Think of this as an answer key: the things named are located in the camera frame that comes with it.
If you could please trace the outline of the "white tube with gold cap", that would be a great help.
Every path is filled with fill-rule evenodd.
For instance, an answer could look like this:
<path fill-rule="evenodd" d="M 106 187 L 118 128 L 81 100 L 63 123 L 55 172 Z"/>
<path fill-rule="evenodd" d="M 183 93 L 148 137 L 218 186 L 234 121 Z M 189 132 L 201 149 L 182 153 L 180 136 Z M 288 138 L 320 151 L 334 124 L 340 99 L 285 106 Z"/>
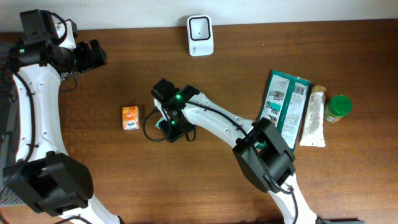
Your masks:
<path fill-rule="evenodd" d="M 325 108 L 326 88 L 321 85 L 314 86 L 311 90 L 305 115 L 301 146 L 325 147 L 323 134 L 323 115 Z"/>

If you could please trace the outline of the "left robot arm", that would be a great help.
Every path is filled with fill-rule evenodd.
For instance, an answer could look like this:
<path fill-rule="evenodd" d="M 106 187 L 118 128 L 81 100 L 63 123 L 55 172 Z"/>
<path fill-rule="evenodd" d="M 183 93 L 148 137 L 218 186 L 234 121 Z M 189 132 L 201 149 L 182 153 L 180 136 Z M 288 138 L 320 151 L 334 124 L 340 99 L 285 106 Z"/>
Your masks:
<path fill-rule="evenodd" d="M 95 39 L 76 42 L 76 24 L 54 12 L 20 17 L 24 36 L 4 65 L 13 83 L 1 134 L 1 206 L 26 205 L 62 223 L 121 223 L 96 198 L 87 166 L 68 155 L 58 107 L 61 82 L 104 66 L 106 52 Z"/>

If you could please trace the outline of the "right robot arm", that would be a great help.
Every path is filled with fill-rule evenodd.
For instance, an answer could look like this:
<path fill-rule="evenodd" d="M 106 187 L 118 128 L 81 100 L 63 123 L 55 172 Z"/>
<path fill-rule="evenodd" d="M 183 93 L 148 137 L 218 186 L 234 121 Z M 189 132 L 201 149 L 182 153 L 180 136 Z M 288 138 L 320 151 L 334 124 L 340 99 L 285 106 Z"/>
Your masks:
<path fill-rule="evenodd" d="M 228 144 L 245 178 L 257 189 L 269 193 L 285 223 L 320 223 L 305 201 L 295 175 L 293 150 L 268 119 L 244 119 L 210 101 L 198 89 L 183 89 L 161 79 L 152 91 L 155 112 L 163 121 L 165 140 L 174 142 L 195 133 L 197 127 Z"/>

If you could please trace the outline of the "mint green packet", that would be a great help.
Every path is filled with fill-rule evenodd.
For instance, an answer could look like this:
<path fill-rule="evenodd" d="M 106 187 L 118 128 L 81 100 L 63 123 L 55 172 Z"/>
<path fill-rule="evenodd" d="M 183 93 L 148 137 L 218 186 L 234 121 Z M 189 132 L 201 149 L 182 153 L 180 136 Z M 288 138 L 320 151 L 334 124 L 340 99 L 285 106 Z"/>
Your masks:
<path fill-rule="evenodd" d="M 156 122 L 155 127 L 158 128 L 158 129 L 160 129 L 160 123 L 163 122 L 164 120 L 165 120 L 165 118 L 164 118 L 164 117 L 161 117 L 161 118 L 158 120 L 158 122 Z"/>

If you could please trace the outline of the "small orange box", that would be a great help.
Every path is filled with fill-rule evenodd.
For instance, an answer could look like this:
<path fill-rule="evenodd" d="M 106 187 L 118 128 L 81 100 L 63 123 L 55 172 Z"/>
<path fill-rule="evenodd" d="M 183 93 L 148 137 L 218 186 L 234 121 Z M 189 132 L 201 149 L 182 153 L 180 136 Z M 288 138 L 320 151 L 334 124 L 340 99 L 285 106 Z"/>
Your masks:
<path fill-rule="evenodd" d="M 123 130 L 135 130 L 140 128 L 139 108 L 137 106 L 122 107 Z"/>

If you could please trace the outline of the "green 3M package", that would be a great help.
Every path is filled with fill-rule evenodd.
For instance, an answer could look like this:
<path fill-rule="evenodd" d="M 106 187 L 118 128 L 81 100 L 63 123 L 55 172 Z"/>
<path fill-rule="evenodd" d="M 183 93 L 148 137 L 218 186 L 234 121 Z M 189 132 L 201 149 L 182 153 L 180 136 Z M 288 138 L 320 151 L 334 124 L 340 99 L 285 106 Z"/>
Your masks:
<path fill-rule="evenodd" d="M 259 119 L 270 120 L 291 150 L 296 147 L 310 80 L 277 70 L 271 71 Z"/>

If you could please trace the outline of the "green lidded jar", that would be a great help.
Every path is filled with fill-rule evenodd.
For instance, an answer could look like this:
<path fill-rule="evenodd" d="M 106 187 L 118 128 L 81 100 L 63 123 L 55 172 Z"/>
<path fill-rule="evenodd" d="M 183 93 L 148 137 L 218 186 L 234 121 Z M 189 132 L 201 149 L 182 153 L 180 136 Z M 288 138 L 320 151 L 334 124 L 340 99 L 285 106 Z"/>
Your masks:
<path fill-rule="evenodd" d="M 352 109 L 353 104 L 349 97 L 336 95 L 325 105 L 324 120 L 336 123 L 348 115 Z"/>

